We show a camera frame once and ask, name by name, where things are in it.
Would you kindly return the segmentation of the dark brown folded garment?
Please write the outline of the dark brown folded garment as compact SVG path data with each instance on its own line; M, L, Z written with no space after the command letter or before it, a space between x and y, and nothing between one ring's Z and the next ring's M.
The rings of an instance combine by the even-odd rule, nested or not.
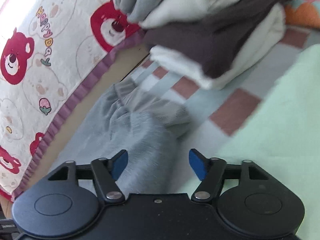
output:
M199 22L168 23L148 30L144 43L179 51L199 63L204 74L220 77L272 7L283 0L240 0Z

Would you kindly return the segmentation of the checkered bed sheet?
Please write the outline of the checkered bed sheet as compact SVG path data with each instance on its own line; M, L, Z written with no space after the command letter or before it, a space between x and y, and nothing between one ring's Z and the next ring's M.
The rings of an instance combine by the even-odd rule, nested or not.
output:
M87 163L110 151L104 114L118 103L162 117L180 107L177 151L191 148L229 160L308 161L319 148L319 32L288 28L255 66L223 89L204 90L184 76L146 61L108 88L93 105L53 166Z

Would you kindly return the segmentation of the floral quilted blanket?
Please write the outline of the floral quilted blanket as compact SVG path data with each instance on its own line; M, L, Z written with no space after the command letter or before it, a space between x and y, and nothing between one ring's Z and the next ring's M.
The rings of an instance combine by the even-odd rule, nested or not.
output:
M319 29L319 0L291 0L284 9L286 24Z

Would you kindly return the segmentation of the grey sweatpants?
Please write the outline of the grey sweatpants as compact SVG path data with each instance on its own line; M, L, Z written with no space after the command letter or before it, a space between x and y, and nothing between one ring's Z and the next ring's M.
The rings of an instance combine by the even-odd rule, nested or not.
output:
M128 164L116 182L123 194L167 193L177 140L190 122L184 106L145 92L127 78L98 99L50 169L68 160L110 159L126 150Z

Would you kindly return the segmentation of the light green garment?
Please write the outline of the light green garment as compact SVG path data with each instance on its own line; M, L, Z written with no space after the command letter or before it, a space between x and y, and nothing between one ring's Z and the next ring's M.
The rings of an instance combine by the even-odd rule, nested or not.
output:
M192 193L188 164L195 148L230 163L252 160L300 197L298 235L319 239L319 45L276 45L252 70L222 90L198 90L184 102L191 129L171 190Z

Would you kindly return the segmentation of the bear print headboard cover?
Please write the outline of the bear print headboard cover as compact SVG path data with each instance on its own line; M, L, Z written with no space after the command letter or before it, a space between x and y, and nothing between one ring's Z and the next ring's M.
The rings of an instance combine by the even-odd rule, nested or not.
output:
M14 200L73 108L142 39L112 0L1 0L1 194Z

